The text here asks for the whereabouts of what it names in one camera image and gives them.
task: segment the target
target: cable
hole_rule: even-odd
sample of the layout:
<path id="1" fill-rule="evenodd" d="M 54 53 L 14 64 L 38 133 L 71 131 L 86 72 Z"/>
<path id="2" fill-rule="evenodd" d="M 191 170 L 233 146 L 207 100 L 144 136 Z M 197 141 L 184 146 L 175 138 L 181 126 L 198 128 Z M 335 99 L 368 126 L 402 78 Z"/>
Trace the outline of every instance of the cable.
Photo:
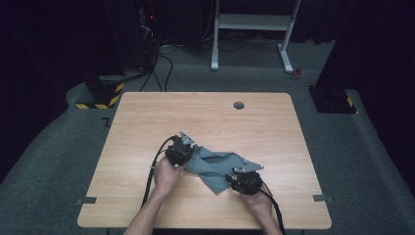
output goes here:
<path id="1" fill-rule="evenodd" d="M 160 84 L 160 81 L 159 81 L 159 77 L 156 74 L 156 71 L 153 72 L 153 75 L 156 78 L 156 82 L 157 82 L 157 85 L 159 86 L 159 90 L 162 91 L 162 87 L 161 87 L 161 84 Z"/>
<path id="2" fill-rule="evenodd" d="M 153 159 L 152 166 L 151 166 L 150 173 L 149 173 L 149 178 L 147 179 L 146 192 L 144 193 L 143 202 L 141 203 L 141 208 L 142 208 L 142 207 L 146 204 L 147 199 L 149 198 L 149 194 L 150 194 L 150 187 L 152 186 L 152 180 L 153 180 L 153 175 L 154 175 L 154 173 L 155 173 L 155 169 L 156 169 L 157 158 L 159 157 L 159 154 L 161 154 L 161 153 L 163 152 L 163 150 L 162 150 L 162 149 L 164 148 L 164 145 L 165 145 L 168 141 L 170 141 L 170 140 L 174 139 L 174 137 L 175 137 L 175 136 L 170 136 L 168 139 L 166 139 L 166 140 L 165 140 L 165 141 L 161 144 L 161 146 L 160 146 L 159 150 L 158 150 L 158 151 L 157 151 L 157 153 L 156 153 L 155 158 Z"/>
<path id="3" fill-rule="evenodd" d="M 171 46 L 174 46 L 174 49 L 172 51 L 166 52 L 166 53 L 160 53 L 160 55 L 168 55 L 168 54 L 171 54 L 171 53 L 173 53 L 177 50 L 177 47 L 178 47 L 177 44 L 163 45 L 162 48 L 171 47 Z"/>
<path id="4" fill-rule="evenodd" d="M 154 68 L 152 68 L 152 70 L 149 72 L 149 75 L 147 76 L 146 80 L 144 81 L 143 85 L 141 86 L 141 88 L 138 91 L 142 91 L 144 86 L 146 85 L 147 81 L 149 80 L 150 76 L 153 74 Z"/>
<path id="5" fill-rule="evenodd" d="M 278 204 L 275 201 L 275 199 L 272 197 L 272 193 L 269 190 L 268 185 L 266 185 L 264 182 L 262 182 L 262 183 L 265 185 L 266 189 L 268 190 L 268 192 L 270 194 L 267 194 L 262 189 L 259 189 L 259 192 L 263 193 L 267 198 L 269 198 L 269 200 L 271 200 L 271 203 L 274 206 L 275 212 L 277 214 L 278 225 L 280 226 L 280 229 L 281 229 L 281 232 L 283 233 L 283 235 L 286 235 L 286 231 L 285 231 L 284 223 L 283 223 L 283 215 L 281 214 L 280 207 L 278 206 Z"/>
<path id="6" fill-rule="evenodd" d="M 170 78 L 171 71 L 173 70 L 173 62 L 166 56 L 159 56 L 159 57 L 165 58 L 166 60 L 170 62 L 170 71 L 168 72 L 167 78 L 165 79 L 165 83 L 164 83 L 164 91 L 167 91 L 167 83 L 168 83 L 168 79 Z"/>

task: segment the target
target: wooden table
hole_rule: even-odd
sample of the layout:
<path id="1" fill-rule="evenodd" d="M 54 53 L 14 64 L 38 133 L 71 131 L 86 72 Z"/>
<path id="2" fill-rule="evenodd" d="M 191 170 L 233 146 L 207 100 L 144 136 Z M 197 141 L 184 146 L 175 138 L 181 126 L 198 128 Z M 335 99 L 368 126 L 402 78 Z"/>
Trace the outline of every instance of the wooden table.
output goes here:
<path id="1" fill-rule="evenodd" d="M 243 102 L 242 110 L 234 108 Z M 331 226 L 291 97 L 284 93 L 127 92 L 122 95 L 78 224 L 126 227 L 139 211 L 161 143 L 184 131 L 214 152 L 234 152 L 265 166 L 259 173 L 287 229 Z M 212 193 L 183 172 L 164 202 L 157 228 L 260 228 L 237 192 Z"/>

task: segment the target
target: white metal stand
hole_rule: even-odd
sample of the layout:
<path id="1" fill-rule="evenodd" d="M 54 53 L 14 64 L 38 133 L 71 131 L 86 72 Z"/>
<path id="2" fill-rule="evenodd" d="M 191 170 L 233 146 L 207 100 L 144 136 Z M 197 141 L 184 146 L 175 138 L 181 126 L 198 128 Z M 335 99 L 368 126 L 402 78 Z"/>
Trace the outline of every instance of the white metal stand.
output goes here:
<path id="1" fill-rule="evenodd" d="M 289 16 L 270 16 L 270 15 L 241 15 L 241 14 L 219 14 L 219 0 L 216 0 L 214 18 L 214 38 L 211 53 L 211 69 L 219 69 L 218 34 L 220 28 L 232 29 L 257 29 L 257 30 L 281 30 L 286 31 L 283 44 L 278 44 L 278 52 L 287 73 L 293 72 L 290 59 L 287 55 L 287 45 L 296 22 L 301 0 L 296 0 L 294 10 Z"/>

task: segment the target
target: gray cloth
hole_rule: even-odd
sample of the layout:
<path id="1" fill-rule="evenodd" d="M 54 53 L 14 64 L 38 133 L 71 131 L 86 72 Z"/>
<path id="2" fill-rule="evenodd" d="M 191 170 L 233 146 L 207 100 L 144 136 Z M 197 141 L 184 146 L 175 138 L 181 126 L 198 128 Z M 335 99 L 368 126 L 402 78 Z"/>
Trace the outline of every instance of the gray cloth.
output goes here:
<path id="1" fill-rule="evenodd" d="M 232 168 L 242 164 L 244 159 L 234 153 L 214 153 L 203 146 L 194 145 L 193 148 L 192 158 L 186 163 L 185 170 L 198 174 L 216 194 L 229 188 L 225 174 L 232 175 Z"/>

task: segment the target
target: gray carpet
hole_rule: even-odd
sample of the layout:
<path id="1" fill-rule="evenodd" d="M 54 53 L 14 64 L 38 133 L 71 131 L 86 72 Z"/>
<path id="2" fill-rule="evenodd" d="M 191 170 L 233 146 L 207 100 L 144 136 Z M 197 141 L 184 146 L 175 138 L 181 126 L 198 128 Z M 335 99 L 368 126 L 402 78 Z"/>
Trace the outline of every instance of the gray carpet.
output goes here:
<path id="1" fill-rule="evenodd" d="M 221 44 L 227 50 L 237 46 Z M 292 96 L 323 193 L 335 201 L 328 205 L 333 226 L 305 234 L 415 234 L 414 198 L 357 92 L 347 91 L 358 109 L 356 115 L 323 115 L 314 108 L 307 86 L 315 85 L 332 46 L 289 44 L 294 67 L 302 68 L 300 80 L 285 74 L 275 44 L 270 43 L 219 51 L 218 71 L 210 70 L 210 50 L 178 47 L 168 54 L 174 47 L 166 47 L 161 53 L 174 63 L 168 91 L 286 92 Z M 162 84 L 168 70 L 169 62 L 159 58 L 156 72 Z M 125 83 L 122 92 L 137 91 L 144 80 Z M 104 228 L 77 225 L 80 206 L 75 202 L 87 192 L 109 132 L 102 118 L 112 118 L 116 107 L 78 110 L 74 102 L 82 85 L 68 92 L 68 110 L 35 138 L 1 185 L 0 234 L 106 234 Z M 152 76 L 143 90 L 158 89 Z M 112 229 L 111 233 L 122 231 Z"/>

